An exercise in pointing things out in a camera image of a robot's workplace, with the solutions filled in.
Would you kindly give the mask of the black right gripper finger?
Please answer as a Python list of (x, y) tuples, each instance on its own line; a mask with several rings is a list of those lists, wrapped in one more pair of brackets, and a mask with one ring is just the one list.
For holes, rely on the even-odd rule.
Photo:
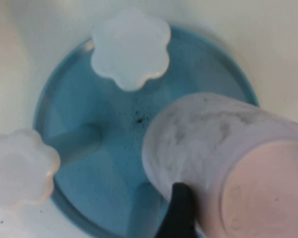
[(184, 183), (174, 183), (167, 213), (160, 225), (161, 238), (196, 238), (196, 204), (193, 191)]

